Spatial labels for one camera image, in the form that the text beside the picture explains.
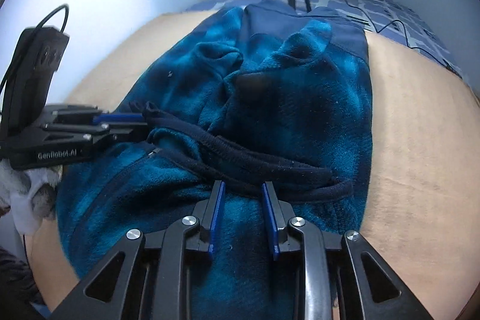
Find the screw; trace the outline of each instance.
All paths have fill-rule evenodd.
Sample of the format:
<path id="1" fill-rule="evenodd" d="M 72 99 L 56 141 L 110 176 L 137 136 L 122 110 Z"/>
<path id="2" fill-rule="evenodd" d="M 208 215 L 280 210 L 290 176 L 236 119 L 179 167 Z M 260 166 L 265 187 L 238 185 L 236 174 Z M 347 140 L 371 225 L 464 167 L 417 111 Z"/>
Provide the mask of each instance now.
<path id="1" fill-rule="evenodd" d="M 182 218 L 181 222 L 184 226 L 192 226 L 197 222 L 197 218 L 195 216 L 185 216 Z"/>
<path id="2" fill-rule="evenodd" d="M 302 217 L 292 217 L 290 219 L 290 224 L 293 226 L 304 226 L 305 225 L 305 219 Z"/>
<path id="3" fill-rule="evenodd" d="M 142 232 L 140 232 L 138 229 L 130 229 L 130 231 L 127 232 L 127 238 L 130 240 L 135 240 L 140 237 Z"/>
<path id="4" fill-rule="evenodd" d="M 351 241 L 357 241 L 360 238 L 360 234 L 357 231 L 347 231 L 345 236 Z"/>

